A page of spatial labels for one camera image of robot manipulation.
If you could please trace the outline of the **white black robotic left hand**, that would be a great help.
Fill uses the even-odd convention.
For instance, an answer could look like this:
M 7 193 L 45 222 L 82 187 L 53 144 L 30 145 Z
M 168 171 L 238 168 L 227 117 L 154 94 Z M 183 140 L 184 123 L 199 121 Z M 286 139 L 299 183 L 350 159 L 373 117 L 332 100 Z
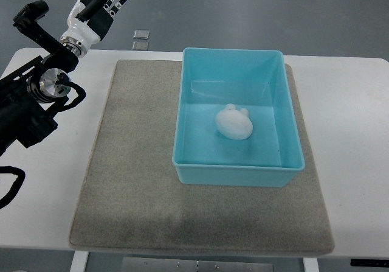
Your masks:
M 77 0 L 67 18 L 67 31 L 60 43 L 78 58 L 101 42 L 114 17 L 127 0 Z

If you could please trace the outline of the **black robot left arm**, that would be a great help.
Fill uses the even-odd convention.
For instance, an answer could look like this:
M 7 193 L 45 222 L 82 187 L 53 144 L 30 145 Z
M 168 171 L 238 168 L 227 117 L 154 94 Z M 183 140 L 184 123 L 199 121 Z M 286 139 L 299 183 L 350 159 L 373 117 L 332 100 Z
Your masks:
M 54 117 L 86 97 L 68 76 L 78 64 L 78 55 L 38 24 L 48 10 L 43 0 L 31 2 L 13 19 L 14 27 L 49 54 L 35 57 L 1 79 L 2 153 L 15 141 L 25 148 L 40 143 L 57 129 Z

